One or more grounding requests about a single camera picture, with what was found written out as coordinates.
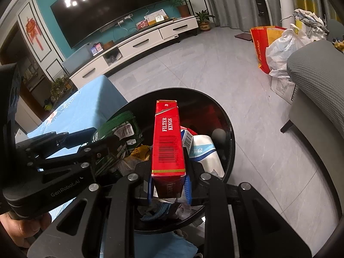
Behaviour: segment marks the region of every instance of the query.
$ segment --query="red and yellow shopping bag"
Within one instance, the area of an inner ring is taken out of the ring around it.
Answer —
[[[270,72],[270,68],[268,66],[268,63],[266,62],[266,48],[275,40],[280,38],[284,30],[286,29],[278,26],[264,26],[251,29],[251,35],[256,47],[257,57],[259,60],[258,67],[267,74]]]

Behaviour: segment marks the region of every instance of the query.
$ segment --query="gray tile floor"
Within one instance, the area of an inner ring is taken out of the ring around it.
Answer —
[[[110,80],[131,101],[167,87],[213,97],[227,112],[236,138],[230,183],[250,182],[282,214],[315,254],[338,223],[328,185],[293,132],[280,128],[290,105],[271,91],[251,42],[241,31],[214,28],[161,49],[123,68]]]

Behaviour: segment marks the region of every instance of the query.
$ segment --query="tv stand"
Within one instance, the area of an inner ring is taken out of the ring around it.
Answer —
[[[179,34],[182,32],[192,30],[193,35],[197,35],[197,28],[195,16],[188,16],[158,23],[142,31],[139,30],[92,58],[90,62],[72,74],[70,79],[77,88],[81,88],[87,82],[104,75],[144,51],[173,39],[180,42]]]

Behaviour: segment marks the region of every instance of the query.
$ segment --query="drawer handle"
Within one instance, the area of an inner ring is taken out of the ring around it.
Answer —
[[[187,25],[183,25],[183,26],[180,26],[180,27],[174,28],[173,30],[174,30],[174,31],[176,31],[176,30],[178,30],[178,29],[182,29],[182,28],[185,28],[185,27],[187,27]]]
[[[92,70],[90,70],[88,73],[83,75],[83,78],[88,77],[91,73],[93,73],[96,70],[96,68],[93,68]]]
[[[149,39],[144,40],[144,41],[142,41],[142,42],[140,42],[140,43],[138,43],[138,44],[136,44],[136,45],[134,45],[134,46],[132,46],[132,47],[138,47],[138,46],[140,46],[140,45],[142,45],[142,44],[144,44],[144,43],[147,43],[148,41],[149,41]]]

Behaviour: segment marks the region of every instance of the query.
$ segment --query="terracotta pot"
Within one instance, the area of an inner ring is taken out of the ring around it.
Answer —
[[[201,31],[204,31],[204,32],[210,31],[210,29],[211,29],[209,21],[199,23],[198,26],[201,29]]]
[[[187,5],[177,6],[179,13],[182,17],[190,16],[189,7]]]

